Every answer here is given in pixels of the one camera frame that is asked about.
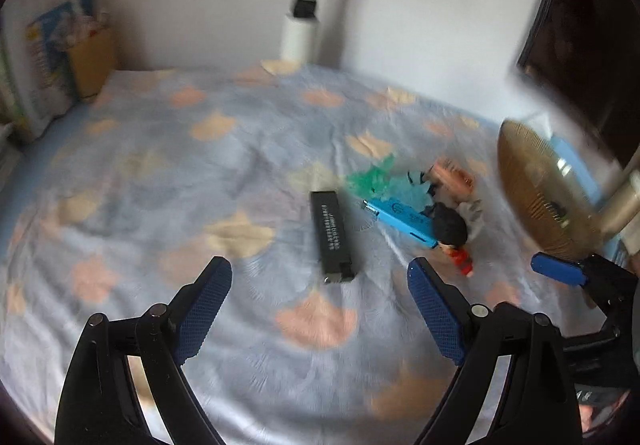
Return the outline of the black-haired figure red outfit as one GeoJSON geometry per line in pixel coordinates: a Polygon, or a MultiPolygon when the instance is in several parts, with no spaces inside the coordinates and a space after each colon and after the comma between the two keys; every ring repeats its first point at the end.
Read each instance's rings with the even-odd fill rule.
{"type": "Polygon", "coordinates": [[[463,276],[472,276],[473,261],[465,248],[469,239],[465,220],[456,210],[442,202],[435,202],[432,209],[432,226],[440,250],[457,266],[463,276]]]}

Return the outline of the black spiky figure piece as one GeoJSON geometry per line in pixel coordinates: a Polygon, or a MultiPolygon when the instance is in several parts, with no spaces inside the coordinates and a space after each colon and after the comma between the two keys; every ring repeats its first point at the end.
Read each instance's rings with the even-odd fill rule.
{"type": "Polygon", "coordinates": [[[431,199],[435,197],[437,184],[431,180],[431,176],[426,171],[409,170],[407,172],[407,179],[413,195],[431,199]]]}

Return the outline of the teal translucent splash piece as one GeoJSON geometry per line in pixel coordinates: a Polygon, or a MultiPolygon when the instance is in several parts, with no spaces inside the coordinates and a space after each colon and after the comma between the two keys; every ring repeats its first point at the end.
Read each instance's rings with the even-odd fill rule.
{"type": "Polygon", "coordinates": [[[411,169],[395,172],[394,165],[395,156],[390,155],[370,165],[367,171],[349,174],[345,179],[347,188],[363,200],[396,199],[416,212],[430,209],[434,198],[418,197],[410,191],[407,172],[411,169]]]}

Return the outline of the orange capybara card box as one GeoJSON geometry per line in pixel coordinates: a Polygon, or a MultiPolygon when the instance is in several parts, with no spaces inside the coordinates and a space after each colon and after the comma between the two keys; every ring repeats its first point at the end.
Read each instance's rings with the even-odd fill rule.
{"type": "Polygon", "coordinates": [[[428,174],[434,182],[442,185],[456,202],[467,202],[474,194],[474,176],[450,158],[438,158],[428,174]]]}

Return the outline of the black monitor screen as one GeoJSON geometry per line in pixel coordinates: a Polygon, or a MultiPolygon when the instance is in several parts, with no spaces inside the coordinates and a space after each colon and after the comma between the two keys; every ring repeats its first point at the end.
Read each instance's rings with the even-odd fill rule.
{"type": "Polygon", "coordinates": [[[639,0],[540,0],[518,69],[622,166],[639,148],[639,0]]]}

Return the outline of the patterned blue tablecloth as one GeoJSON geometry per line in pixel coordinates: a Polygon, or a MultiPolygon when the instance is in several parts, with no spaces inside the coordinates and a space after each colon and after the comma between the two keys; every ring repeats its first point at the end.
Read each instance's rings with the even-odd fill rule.
{"type": "Polygon", "coordinates": [[[288,76],[116,72],[26,148],[1,199],[1,381],[45,436],[88,317],[170,300],[212,257],[233,283],[184,372],[230,444],[409,444],[454,373],[407,288],[427,257],[473,302],[544,312],[567,335],[603,317],[532,271],[503,196],[498,128],[427,98],[309,67],[288,76]],[[349,174],[448,157],[484,223],[462,276],[364,211],[349,174]],[[310,193],[334,191],[356,276],[325,283],[310,193]]]}

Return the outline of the upright books stack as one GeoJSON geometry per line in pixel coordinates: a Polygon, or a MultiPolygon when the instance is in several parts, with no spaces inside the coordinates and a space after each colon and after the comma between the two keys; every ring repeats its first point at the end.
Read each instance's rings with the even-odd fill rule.
{"type": "Polygon", "coordinates": [[[67,51],[101,29],[94,0],[6,0],[1,68],[11,84],[10,113],[32,142],[80,100],[67,51]]]}

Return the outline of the yellow pencil holder box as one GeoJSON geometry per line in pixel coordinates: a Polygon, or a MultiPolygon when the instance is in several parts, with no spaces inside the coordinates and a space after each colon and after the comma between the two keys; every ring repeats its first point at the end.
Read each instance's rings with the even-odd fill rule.
{"type": "Polygon", "coordinates": [[[114,29],[104,28],[66,50],[80,98],[100,93],[110,73],[117,68],[114,29]]]}

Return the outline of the white lamp pole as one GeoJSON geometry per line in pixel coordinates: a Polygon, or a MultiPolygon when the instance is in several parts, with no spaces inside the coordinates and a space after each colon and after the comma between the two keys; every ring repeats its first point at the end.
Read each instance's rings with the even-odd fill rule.
{"type": "Polygon", "coordinates": [[[285,14],[280,57],[283,61],[312,64],[319,32],[318,0],[292,0],[285,14]]]}

